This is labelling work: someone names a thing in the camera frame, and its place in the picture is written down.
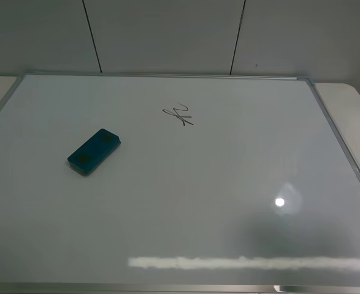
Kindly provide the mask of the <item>teal whiteboard eraser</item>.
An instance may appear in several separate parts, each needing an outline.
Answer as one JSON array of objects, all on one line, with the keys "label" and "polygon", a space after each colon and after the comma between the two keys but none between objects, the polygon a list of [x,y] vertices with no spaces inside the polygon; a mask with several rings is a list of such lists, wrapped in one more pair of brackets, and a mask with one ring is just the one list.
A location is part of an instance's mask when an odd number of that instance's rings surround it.
[{"label": "teal whiteboard eraser", "polygon": [[89,176],[119,146],[119,136],[100,129],[68,158],[69,166],[82,176]]}]

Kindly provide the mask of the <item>white framed whiteboard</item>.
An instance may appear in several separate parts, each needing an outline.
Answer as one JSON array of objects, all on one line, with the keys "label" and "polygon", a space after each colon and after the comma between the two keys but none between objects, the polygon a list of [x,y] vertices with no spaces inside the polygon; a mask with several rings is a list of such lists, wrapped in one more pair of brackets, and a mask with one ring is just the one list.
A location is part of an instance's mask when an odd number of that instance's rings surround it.
[{"label": "white framed whiteboard", "polygon": [[[82,176],[100,129],[121,145]],[[0,293],[360,293],[360,164],[308,78],[25,73]]]}]

